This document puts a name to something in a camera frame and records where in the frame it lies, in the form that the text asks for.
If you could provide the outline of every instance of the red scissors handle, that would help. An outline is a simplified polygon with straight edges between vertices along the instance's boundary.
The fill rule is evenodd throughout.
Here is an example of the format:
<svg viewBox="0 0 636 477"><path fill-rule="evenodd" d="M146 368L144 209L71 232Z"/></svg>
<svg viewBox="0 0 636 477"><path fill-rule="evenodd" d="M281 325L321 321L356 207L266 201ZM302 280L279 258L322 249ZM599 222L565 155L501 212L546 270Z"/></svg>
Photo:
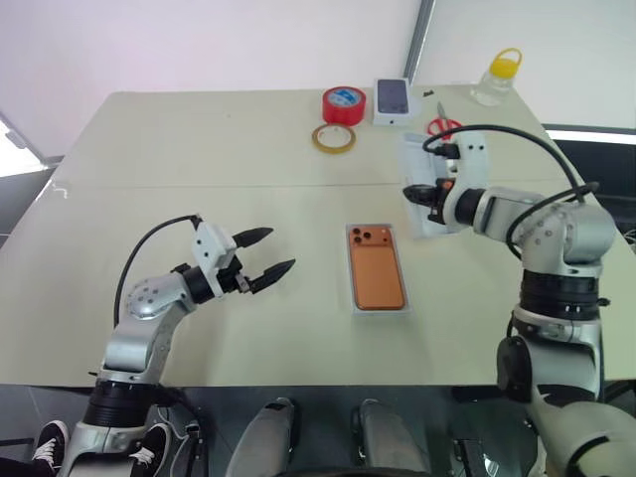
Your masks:
<svg viewBox="0 0 636 477"><path fill-rule="evenodd" d="M439 134L441 132L447 131L448 129L452 129L453 127L459 127L461 123L455 121L454 119L444 119L442 117L436 117L432 121L428 123L428 127L426 128L426 132L430 136L434 136L435 134ZM444 141L450 139L452 134L442 137Z"/></svg>

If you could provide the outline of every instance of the tape roll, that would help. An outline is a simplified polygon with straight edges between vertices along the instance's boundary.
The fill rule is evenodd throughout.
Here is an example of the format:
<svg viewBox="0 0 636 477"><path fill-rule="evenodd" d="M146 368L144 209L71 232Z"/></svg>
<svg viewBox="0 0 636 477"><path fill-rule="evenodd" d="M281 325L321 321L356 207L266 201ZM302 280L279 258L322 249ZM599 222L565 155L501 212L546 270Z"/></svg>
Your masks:
<svg viewBox="0 0 636 477"><path fill-rule="evenodd" d="M336 86L322 95L322 117L325 122L355 126L365 117L367 96L356 87Z"/></svg>
<svg viewBox="0 0 636 477"><path fill-rule="evenodd" d="M323 152L340 154L354 147L356 133L344 124L323 124L314 129L311 140Z"/></svg>

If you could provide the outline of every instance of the yellow bottle cap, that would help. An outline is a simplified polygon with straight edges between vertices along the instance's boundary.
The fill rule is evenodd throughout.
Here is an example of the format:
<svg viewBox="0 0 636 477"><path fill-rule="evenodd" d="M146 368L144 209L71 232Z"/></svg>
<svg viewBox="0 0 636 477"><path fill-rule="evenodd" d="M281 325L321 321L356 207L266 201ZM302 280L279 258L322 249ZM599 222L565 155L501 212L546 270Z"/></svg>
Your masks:
<svg viewBox="0 0 636 477"><path fill-rule="evenodd" d="M510 52L517 54L518 57L516 61L511 60L510 58L502 58ZM493 63L490 65L490 74L506 80L514 78L519 66L521 65L523 57L522 53L516 48L507 48L506 50L499 52L499 55L495 57L495 60L493 60Z"/></svg>

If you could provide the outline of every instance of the white shoelace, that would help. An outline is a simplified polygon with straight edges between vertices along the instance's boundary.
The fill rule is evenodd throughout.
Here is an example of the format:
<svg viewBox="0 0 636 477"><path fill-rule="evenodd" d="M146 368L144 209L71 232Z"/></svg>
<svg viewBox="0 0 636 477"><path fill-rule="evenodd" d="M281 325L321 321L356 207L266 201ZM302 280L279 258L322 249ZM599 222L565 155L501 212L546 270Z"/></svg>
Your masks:
<svg viewBox="0 0 636 477"><path fill-rule="evenodd" d="M45 442L40 447L38 447L33 454L33 460L42 459L46 460L51 468L53 468L53 451L56 448L56 440L50 439L48 442Z"/></svg>
<svg viewBox="0 0 636 477"><path fill-rule="evenodd" d="M155 453L152 450L148 450L145 447L142 447L134 454L130 454L130 457L133 459L137 459L137 462L140 464L144 464L148 467L149 464L152 463L152 459L155 458Z"/></svg>

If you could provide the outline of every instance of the scissors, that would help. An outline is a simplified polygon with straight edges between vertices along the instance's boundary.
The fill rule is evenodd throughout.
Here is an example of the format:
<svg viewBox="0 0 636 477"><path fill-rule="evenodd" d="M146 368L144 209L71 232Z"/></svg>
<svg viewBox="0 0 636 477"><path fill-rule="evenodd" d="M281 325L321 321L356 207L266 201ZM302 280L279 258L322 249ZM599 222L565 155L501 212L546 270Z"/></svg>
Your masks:
<svg viewBox="0 0 636 477"><path fill-rule="evenodd" d="M437 102L437 117L428 123L428 127L426 128L426 132L433 136L435 134L439 134L440 132L444 132L448 129L452 129L453 127L459 127L461 123L455 121L454 119L448 119L446 116L446 112L444 111L444 106L441 105L441 102ZM452 134L442 137L442 140L447 141L450 139Z"/></svg>

